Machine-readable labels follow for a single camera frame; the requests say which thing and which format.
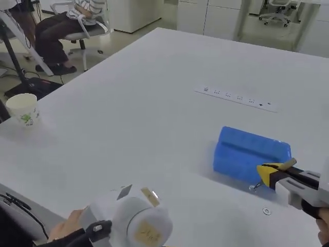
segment paper cup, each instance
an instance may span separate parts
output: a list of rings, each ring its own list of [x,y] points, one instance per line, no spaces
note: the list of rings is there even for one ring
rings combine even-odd
[[[37,98],[34,94],[17,94],[8,99],[7,108],[25,128],[31,128],[40,119]]]

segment power socket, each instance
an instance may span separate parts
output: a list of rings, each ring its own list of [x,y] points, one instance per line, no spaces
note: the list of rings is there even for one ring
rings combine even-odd
[[[265,111],[278,112],[277,107],[272,102],[266,100],[258,100],[242,94],[235,94],[226,90],[215,89],[214,87],[208,87],[203,85],[198,86],[195,91],[198,93],[230,100],[239,104],[248,105],[250,107],[255,107]]]

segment striped shirt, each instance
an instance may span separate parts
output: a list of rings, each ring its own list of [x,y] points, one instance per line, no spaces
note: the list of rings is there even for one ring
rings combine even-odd
[[[102,8],[105,4],[105,0],[75,0],[75,4],[81,6],[82,8],[84,8],[85,10],[91,12],[93,15],[95,14],[99,14],[100,12],[102,12]],[[71,10],[69,10],[67,12],[67,17],[69,17],[70,19],[74,19],[77,20],[79,15],[81,15],[81,13],[76,10],[75,8],[72,8]],[[84,25],[95,25],[96,24],[96,20],[94,17],[92,18],[85,18],[83,20],[83,24]]]

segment floor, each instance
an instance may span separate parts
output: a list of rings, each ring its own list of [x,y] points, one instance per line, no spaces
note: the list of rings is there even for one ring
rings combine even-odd
[[[112,54],[118,52],[122,48],[127,45],[133,43],[143,35],[152,31],[157,27],[163,27],[167,29],[176,29],[176,20],[177,20],[177,4],[178,0],[165,0],[164,7],[162,10],[162,19],[152,23],[151,25],[135,32],[134,34],[128,34],[123,32],[113,31],[111,34],[91,38],[90,40],[86,40],[87,47],[97,47],[104,51],[104,54],[107,56],[111,56]],[[48,17],[47,14],[42,14],[42,19]],[[242,42],[263,45],[268,47],[274,47],[279,49],[287,49],[290,50],[291,40],[294,35],[296,35],[298,31],[298,24],[291,24],[288,28],[283,29],[280,26],[272,25],[264,26],[262,22],[258,20],[257,17],[250,16],[245,25],[245,32],[242,38]],[[11,40],[11,44],[13,46],[14,51],[17,53],[17,57],[19,59],[19,63],[22,68],[26,71],[35,72],[34,61],[26,61],[23,57],[23,54],[26,52],[23,46],[19,43],[18,40]],[[64,41],[64,47],[66,51],[71,48],[77,48],[78,44],[71,44],[70,42]],[[0,53],[7,52],[4,44],[0,44]],[[99,63],[101,60],[98,58],[93,58],[91,56],[88,57],[88,67],[92,67]],[[83,65],[81,59],[73,59],[72,62],[77,67],[78,72],[62,76],[63,83],[68,83],[70,80],[75,78],[76,76],[83,73]],[[0,68],[2,66],[13,67],[12,64],[4,64],[0,61]],[[48,79],[57,83],[62,83],[61,78],[59,76],[52,76],[51,78],[47,77],[44,73],[39,73],[40,76],[44,79]],[[20,81],[11,75],[15,75],[15,71],[9,70],[6,74],[7,76],[0,78],[0,99],[2,101],[6,101],[3,93],[12,87],[18,85]],[[35,77],[32,73],[27,73],[27,77]]]

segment white office chair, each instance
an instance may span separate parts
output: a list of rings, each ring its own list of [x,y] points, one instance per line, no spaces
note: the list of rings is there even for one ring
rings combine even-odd
[[[265,19],[264,25],[268,25],[272,20],[279,20],[283,22],[284,27],[287,27],[291,20],[285,14],[288,6],[291,4],[291,0],[269,0],[269,4],[277,8],[276,12],[261,14],[259,20]]]
[[[56,7],[65,6],[65,5],[72,6],[73,1],[70,0],[70,1],[64,1],[64,2],[55,2],[55,3],[51,4],[50,7],[55,14],[58,14],[58,12],[56,11]],[[107,56],[103,55],[103,51],[101,51],[100,49],[95,48],[95,47],[86,48],[85,43],[84,43],[84,39],[90,39],[93,36],[103,36],[103,35],[110,33],[111,30],[109,27],[109,21],[108,21],[107,15],[106,15],[106,11],[107,11],[107,5],[106,5],[106,1],[105,1],[103,10],[101,11],[100,14],[98,14],[96,16],[97,24],[94,26],[94,28],[92,30],[89,30],[89,31],[86,30],[86,28],[82,22],[82,20],[85,18],[85,16],[80,15],[78,17],[78,21],[82,27],[83,32],[72,33],[72,34],[67,35],[64,38],[65,40],[70,40],[72,43],[75,43],[77,40],[79,40],[80,48],[71,49],[70,52],[68,53],[68,55],[69,56],[72,56],[75,54],[82,55],[84,71],[88,70],[87,54],[97,56],[101,59],[107,58]]]

